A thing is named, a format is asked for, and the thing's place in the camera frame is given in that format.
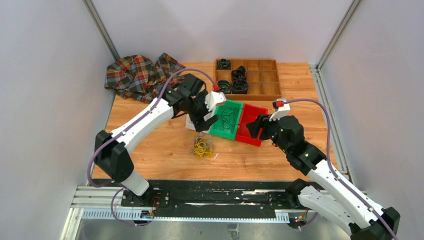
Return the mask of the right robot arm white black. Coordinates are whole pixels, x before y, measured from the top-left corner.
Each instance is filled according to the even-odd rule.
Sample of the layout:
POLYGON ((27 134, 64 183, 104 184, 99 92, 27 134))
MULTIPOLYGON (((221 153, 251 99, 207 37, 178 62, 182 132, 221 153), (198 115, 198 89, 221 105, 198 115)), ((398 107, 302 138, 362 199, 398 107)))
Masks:
POLYGON ((294 209, 309 208, 341 228, 352 240, 396 240, 400 213, 383 208, 335 170, 327 156, 306 141, 304 127, 292 115, 271 121, 260 114, 246 127, 252 138, 271 140, 292 167, 326 190, 322 194, 302 179, 287 189, 286 203, 294 209))

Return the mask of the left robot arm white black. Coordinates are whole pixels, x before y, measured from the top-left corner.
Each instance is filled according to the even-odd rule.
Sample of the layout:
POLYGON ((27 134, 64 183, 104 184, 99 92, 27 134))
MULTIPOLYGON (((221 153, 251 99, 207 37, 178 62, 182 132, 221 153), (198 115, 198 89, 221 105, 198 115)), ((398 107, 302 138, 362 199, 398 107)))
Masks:
POLYGON ((166 82, 161 92, 135 117, 111 132, 101 130, 95 137, 95 151, 91 165, 98 166, 112 181, 134 194, 140 206, 149 206, 153 193, 149 182, 136 170, 130 154, 135 147, 162 123, 188 115, 196 132, 207 131, 218 120, 206 115, 222 106, 226 97, 215 84, 212 91, 203 80, 187 74, 181 83, 166 82))

